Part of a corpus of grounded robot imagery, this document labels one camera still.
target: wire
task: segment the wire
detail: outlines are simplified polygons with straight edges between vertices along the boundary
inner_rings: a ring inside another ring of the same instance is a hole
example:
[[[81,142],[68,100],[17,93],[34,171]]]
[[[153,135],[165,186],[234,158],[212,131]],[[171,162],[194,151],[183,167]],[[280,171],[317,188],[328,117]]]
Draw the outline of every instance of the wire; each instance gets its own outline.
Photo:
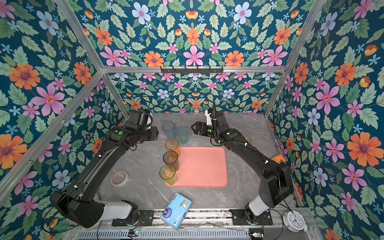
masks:
[[[280,217],[281,217],[281,232],[280,232],[280,234],[279,234],[275,239],[273,239],[273,240],[276,240],[276,239],[278,239],[278,238],[281,236],[281,234],[283,233],[283,229],[284,229],[283,216],[279,213],[278,210],[275,210],[275,209],[269,209],[269,210],[276,211],[276,212],[280,215]]]

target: white clock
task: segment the white clock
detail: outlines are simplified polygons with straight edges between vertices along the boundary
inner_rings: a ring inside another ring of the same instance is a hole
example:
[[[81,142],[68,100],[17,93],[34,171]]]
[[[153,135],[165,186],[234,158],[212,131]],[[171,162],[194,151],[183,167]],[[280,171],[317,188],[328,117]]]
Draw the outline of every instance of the white clock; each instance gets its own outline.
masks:
[[[283,223],[292,232],[298,232],[304,229],[306,232],[308,226],[306,225],[303,216],[296,211],[288,211],[283,215]]]

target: table surface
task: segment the table surface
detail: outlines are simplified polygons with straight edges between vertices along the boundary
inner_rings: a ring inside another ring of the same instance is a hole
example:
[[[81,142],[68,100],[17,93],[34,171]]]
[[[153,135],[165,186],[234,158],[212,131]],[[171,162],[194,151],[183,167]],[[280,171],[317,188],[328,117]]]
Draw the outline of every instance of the table surface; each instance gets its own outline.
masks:
[[[267,157],[279,154],[272,136],[269,122],[261,114],[228,113],[225,115],[231,128],[236,128],[251,137],[251,144]],[[237,154],[225,149],[228,169],[228,185],[215,187],[167,187],[159,176],[166,152],[167,137],[161,129],[166,121],[176,126],[190,127],[196,121],[206,121],[204,114],[153,114],[153,126],[159,129],[157,141],[138,144],[136,151],[127,151],[112,167],[99,189],[101,200],[129,200],[141,209],[165,208],[173,195],[178,192],[192,201],[193,208],[244,208],[256,196],[260,178]],[[212,146],[209,137],[192,134],[189,142],[181,146]],[[120,187],[111,184],[112,175],[118,170],[128,173],[128,181]],[[295,205],[293,195],[286,199]]]

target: pink tray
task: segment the pink tray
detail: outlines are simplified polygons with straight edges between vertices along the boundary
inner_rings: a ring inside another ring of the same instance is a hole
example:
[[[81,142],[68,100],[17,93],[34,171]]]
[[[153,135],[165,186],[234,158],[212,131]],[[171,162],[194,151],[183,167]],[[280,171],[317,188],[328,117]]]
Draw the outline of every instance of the pink tray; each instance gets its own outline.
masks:
[[[225,149],[180,147],[177,181],[168,187],[225,187],[228,184]]]

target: clock face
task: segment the clock face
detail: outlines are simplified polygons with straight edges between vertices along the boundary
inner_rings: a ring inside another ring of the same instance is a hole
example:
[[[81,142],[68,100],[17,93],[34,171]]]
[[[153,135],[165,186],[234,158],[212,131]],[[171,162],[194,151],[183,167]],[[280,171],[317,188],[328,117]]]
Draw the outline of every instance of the clock face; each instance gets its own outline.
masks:
[[[289,213],[288,221],[296,228],[302,228],[304,226],[304,220],[301,215],[297,213]]]

